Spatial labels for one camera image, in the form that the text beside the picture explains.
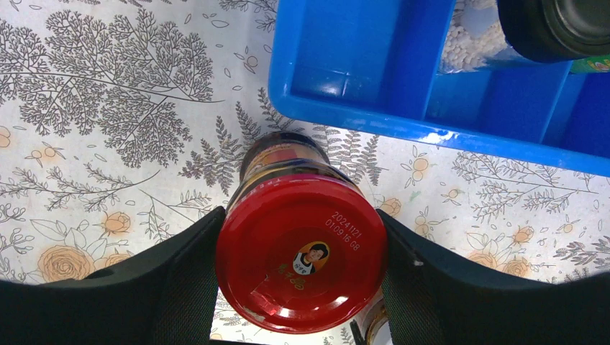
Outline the black cap shaker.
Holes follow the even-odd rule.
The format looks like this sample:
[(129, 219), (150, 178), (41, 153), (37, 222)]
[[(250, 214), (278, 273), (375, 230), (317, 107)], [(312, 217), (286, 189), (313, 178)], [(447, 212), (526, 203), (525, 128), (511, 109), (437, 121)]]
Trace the black cap shaker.
[(608, 1), (456, 1), (437, 72), (609, 54)]

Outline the yellow cap sauce bottle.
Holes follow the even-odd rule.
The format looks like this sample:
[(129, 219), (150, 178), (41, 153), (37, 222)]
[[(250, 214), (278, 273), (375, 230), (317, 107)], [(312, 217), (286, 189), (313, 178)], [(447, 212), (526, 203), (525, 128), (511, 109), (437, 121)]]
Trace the yellow cap sauce bottle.
[(574, 60), (571, 68), (571, 74), (590, 74), (590, 73), (608, 73), (610, 70), (610, 56), (601, 55), (587, 57), (580, 60)]

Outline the blue plastic divided bin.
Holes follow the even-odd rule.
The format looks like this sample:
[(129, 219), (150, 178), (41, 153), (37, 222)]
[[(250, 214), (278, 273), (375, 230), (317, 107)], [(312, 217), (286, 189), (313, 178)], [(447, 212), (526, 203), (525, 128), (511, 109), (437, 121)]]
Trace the blue plastic divided bin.
[(292, 119), (609, 174), (609, 74), (440, 72), (454, 1), (281, 1), (272, 104)]

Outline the white lid sauce jar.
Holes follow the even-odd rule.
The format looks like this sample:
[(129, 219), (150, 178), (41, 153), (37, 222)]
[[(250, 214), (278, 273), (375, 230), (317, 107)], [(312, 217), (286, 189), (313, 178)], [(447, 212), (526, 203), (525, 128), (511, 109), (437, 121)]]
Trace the white lid sauce jar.
[(370, 302), (350, 322), (355, 344), (392, 345), (383, 290), (378, 289)]

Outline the floral pattern table mat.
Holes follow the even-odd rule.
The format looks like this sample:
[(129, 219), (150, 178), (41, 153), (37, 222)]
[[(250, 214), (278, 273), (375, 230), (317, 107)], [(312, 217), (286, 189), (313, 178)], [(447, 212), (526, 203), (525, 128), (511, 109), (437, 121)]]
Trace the floral pattern table mat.
[[(609, 174), (283, 115), (280, 2), (1, 3), (1, 283), (82, 280), (226, 218), (246, 152), (273, 132), (310, 137), (378, 215), (475, 263), (556, 285), (609, 275)], [(355, 344), (356, 314), (270, 331), (218, 285), (208, 344)]]

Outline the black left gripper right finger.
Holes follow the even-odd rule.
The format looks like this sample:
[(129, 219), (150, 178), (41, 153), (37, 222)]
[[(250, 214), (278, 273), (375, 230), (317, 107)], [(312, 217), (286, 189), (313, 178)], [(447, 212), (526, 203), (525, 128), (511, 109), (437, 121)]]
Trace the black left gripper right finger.
[(550, 284), (505, 274), (385, 212), (383, 294), (395, 344), (607, 344), (609, 275)]

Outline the red lid sauce jar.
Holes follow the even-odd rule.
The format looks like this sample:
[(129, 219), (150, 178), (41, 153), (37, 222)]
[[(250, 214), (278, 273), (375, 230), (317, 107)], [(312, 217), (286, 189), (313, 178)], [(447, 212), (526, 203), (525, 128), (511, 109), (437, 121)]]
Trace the red lid sauce jar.
[(383, 222), (310, 137), (273, 132), (246, 152), (216, 248), (219, 289), (249, 322), (285, 334), (333, 328), (378, 293)]

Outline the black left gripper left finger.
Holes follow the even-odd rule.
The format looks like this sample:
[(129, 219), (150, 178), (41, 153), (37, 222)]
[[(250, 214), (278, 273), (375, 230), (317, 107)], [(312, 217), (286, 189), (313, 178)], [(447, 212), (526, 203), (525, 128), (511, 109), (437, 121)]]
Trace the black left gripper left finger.
[(208, 344), (225, 210), (82, 280), (1, 283), (3, 344)]

